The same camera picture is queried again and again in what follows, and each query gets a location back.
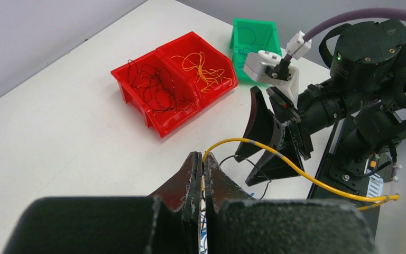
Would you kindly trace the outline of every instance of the cable connector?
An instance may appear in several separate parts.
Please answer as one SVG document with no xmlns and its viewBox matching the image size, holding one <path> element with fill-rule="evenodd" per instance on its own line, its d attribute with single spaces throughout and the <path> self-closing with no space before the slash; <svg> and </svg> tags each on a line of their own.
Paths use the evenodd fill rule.
<svg viewBox="0 0 406 254">
<path fill-rule="evenodd" d="M 274 68 L 267 66 L 267 68 L 265 69 L 265 74 L 274 79 L 289 81 L 292 79 L 292 75 L 289 71 L 289 65 L 290 61 L 282 58 L 279 64 L 276 65 Z"/>
<path fill-rule="evenodd" d="M 287 54 L 291 55 L 296 60 L 304 56 L 312 46 L 312 40 L 304 41 L 303 36 L 304 33 L 299 31 L 289 43 L 287 43 L 287 47 L 285 48 Z"/>
</svg>

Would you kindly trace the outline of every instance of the white mount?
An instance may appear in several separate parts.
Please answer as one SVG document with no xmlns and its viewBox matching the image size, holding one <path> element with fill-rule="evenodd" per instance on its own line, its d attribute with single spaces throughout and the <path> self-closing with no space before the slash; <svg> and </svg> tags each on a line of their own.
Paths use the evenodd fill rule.
<svg viewBox="0 0 406 254">
<path fill-rule="evenodd" d="M 282 57 L 276 53 L 260 50 L 258 53 L 249 53 L 244 65 L 244 72 L 253 80 L 260 83 L 270 84 L 278 88 L 289 100 L 293 106 L 298 105 L 298 86 L 300 71 L 297 67 L 290 64 L 289 73 L 291 75 L 289 81 L 270 78 L 265 74 L 267 67 L 274 68 L 279 64 Z"/>
</svg>

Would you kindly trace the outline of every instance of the red plastic bin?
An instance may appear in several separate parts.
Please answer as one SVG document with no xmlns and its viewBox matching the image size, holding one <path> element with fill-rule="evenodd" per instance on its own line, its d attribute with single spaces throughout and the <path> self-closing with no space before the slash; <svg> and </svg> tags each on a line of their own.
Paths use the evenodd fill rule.
<svg viewBox="0 0 406 254">
<path fill-rule="evenodd" d="M 197 81 L 197 70 L 183 70 L 183 58 L 173 57 L 186 57 L 193 52 L 203 52 L 206 57 L 203 67 L 223 69 L 226 78 L 202 92 L 207 84 Z M 166 43 L 111 74 L 119 83 L 123 100 L 133 104 L 143 115 L 145 125 L 153 126 L 162 138 L 238 84 L 231 60 L 194 32 Z M 155 77 L 160 78 L 161 89 Z"/>
<path fill-rule="evenodd" d="M 164 44 L 163 46 L 156 49 L 161 55 L 163 55 L 172 65 L 178 67 L 178 69 L 186 76 L 190 83 L 196 84 L 196 92 L 201 97 L 201 102 L 203 106 L 207 106 L 217 98 L 222 96 L 225 92 L 230 90 L 232 86 L 237 86 L 238 81 L 234 72 L 233 64 L 231 59 L 222 54 L 220 51 L 216 50 L 208 42 L 203 40 L 194 32 L 183 35 L 182 37 L 175 39 L 169 43 Z M 215 86 L 213 89 L 210 89 L 208 92 L 201 92 L 205 88 L 206 83 L 203 80 L 197 79 L 197 70 L 193 69 L 191 71 L 183 70 L 183 58 L 191 53 L 200 53 L 204 58 L 203 67 L 206 67 L 207 70 L 213 69 L 225 70 L 223 76 L 230 78 L 231 80 L 224 79 L 221 80 L 220 85 Z M 189 57 L 189 60 L 198 63 L 200 58 L 199 55 L 194 54 Z"/>
</svg>

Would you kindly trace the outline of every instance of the white connector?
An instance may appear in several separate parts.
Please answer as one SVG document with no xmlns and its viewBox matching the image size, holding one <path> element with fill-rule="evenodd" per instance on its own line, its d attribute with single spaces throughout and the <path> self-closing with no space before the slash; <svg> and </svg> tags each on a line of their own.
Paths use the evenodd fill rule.
<svg viewBox="0 0 406 254">
<path fill-rule="evenodd" d="M 285 51 L 287 54 L 291 55 L 294 59 L 298 60 L 304 54 L 307 53 L 307 51 L 310 50 L 310 47 L 312 46 L 312 40 L 304 42 L 303 37 L 304 33 L 299 31 L 295 36 L 287 43 L 287 47 L 285 48 Z"/>
</svg>

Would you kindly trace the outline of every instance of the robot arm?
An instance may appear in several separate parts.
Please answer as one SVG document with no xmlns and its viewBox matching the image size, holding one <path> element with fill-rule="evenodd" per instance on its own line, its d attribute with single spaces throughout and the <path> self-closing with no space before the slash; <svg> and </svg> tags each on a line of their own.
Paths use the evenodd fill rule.
<svg viewBox="0 0 406 254">
<path fill-rule="evenodd" d="M 363 141 L 362 136 L 357 137 L 366 143 L 364 146 L 368 147 L 366 151 L 369 154 L 360 157 L 349 154 L 349 161 L 361 160 L 388 149 L 392 140 L 392 144 L 397 146 L 400 142 L 396 140 L 406 138 L 406 121 L 395 120 L 398 116 L 394 113 L 406 110 L 406 27 L 397 20 L 362 22 L 343 26 L 339 34 L 340 39 L 331 56 L 331 78 L 309 85 L 299 95 L 299 71 L 286 60 L 287 57 L 280 58 L 265 51 L 248 54 L 245 72 L 253 80 L 273 85 L 267 89 L 273 112 L 266 108 L 265 103 L 258 103 L 263 100 L 262 94 L 258 89 L 252 89 L 255 100 L 245 138 L 254 139 L 255 133 L 261 132 L 262 140 L 257 141 L 281 150 L 287 149 L 291 157 L 309 159 L 313 150 L 311 134 L 376 104 L 378 106 L 374 109 L 377 107 L 379 111 L 389 112 L 386 116 L 394 119 L 388 121 L 404 128 L 388 132 L 387 137 L 380 135 L 377 141 Z M 288 69 L 288 75 L 270 72 L 284 69 Z M 257 149 L 242 144 L 236 154 L 239 158 L 247 158 L 256 152 Z M 290 173 L 291 170 L 288 174 L 274 173 L 277 168 L 284 170 L 285 165 L 280 163 L 277 158 L 265 153 L 259 168 L 272 176 L 279 175 L 279 178 L 295 176 Z M 263 178 L 261 173 L 252 172 L 247 184 L 261 182 L 255 177 Z"/>
</svg>

